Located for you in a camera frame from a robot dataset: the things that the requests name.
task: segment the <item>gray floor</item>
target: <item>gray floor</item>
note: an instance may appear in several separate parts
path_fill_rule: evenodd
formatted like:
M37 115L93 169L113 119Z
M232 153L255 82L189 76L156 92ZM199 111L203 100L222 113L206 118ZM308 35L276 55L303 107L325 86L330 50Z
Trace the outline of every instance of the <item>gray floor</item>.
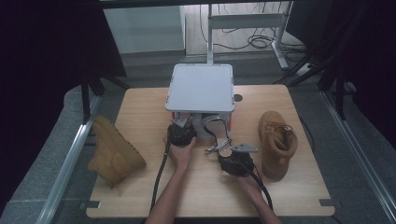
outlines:
M123 57L132 88L168 87L176 63L204 63L205 57L139 55ZM272 84L284 74L272 52L216 55L215 63L233 66L234 85ZM336 126L316 83L319 75L289 88L326 186L336 206L332 217L282 217L284 223L390 223L347 142ZM103 80L106 94L99 114L115 121L125 90ZM396 151L353 104L345 99L345 112L361 148L391 194L396 194ZM35 223L82 121L80 88L64 97L64 110L29 173L21 182L0 223ZM85 215L96 174L87 170L95 150L89 135L52 223L140 223L141 219L92 219ZM178 219L177 223L258 223L256 218Z

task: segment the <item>black curtain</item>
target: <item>black curtain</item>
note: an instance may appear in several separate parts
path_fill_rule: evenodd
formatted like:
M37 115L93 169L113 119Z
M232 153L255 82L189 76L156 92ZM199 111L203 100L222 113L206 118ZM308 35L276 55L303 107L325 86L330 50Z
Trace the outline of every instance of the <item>black curtain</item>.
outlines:
M346 78L357 88L354 102L394 148L395 12L395 1L372 1L345 55Z
M23 0L2 3L0 10L3 211L81 76L126 75L101 8Z

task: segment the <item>white box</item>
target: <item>white box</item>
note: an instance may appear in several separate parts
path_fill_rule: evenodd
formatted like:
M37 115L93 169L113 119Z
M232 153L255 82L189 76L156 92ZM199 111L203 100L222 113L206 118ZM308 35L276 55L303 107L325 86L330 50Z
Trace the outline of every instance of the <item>white box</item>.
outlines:
M165 108L180 113L231 114L233 68L228 64L177 64Z

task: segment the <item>wall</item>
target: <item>wall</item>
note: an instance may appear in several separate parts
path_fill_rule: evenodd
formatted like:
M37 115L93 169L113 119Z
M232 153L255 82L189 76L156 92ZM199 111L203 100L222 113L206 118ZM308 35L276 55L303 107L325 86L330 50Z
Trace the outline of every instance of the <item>wall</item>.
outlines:
M183 50L184 7L105 9L120 54Z

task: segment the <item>forearm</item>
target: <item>forearm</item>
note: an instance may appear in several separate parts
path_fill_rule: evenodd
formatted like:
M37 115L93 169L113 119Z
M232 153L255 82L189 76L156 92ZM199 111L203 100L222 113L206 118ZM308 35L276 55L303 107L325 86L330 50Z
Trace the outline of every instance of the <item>forearm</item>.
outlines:
M175 170L160 198L152 208L146 223L174 222L186 170L187 168L178 168Z
M254 208L256 209L262 223L268 223L268 224L282 223L280 219L275 215L273 210L265 202L260 192L254 192L254 193L247 192L247 196L249 197Z

